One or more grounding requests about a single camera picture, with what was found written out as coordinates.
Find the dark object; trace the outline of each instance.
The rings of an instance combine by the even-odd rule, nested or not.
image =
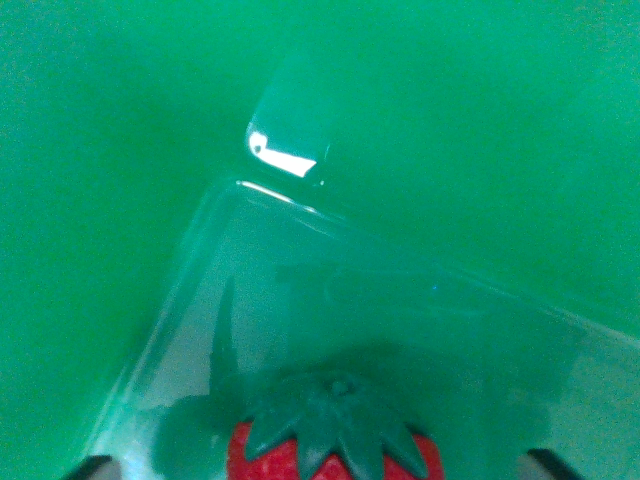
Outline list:
[[[518,466],[520,480],[584,480],[558,455],[548,449],[532,449]]]
[[[110,455],[87,457],[62,480],[121,480],[120,464]]]

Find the strawberry leaf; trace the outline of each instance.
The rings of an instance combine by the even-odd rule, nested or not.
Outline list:
[[[310,480],[332,453],[354,480],[382,480],[386,453],[417,478],[427,466],[398,411],[364,379],[316,372],[285,379],[252,410],[245,456],[253,460],[295,438],[298,473]]]

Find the strawberry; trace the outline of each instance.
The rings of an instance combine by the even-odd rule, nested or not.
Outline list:
[[[233,432],[229,480],[444,480],[435,443],[344,372],[290,377]]]

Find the red strawberry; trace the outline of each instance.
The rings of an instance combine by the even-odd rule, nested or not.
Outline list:
[[[341,372],[291,377],[236,426],[229,480],[444,480],[435,443]]]

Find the green background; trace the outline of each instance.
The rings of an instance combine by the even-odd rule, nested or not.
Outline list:
[[[294,48],[331,155],[323,192],[282,188],[582,315],[637,365],[639,20],[631,2],[2,2],[0,476],[77,459],[208,185],[269,177],[245,130]]]

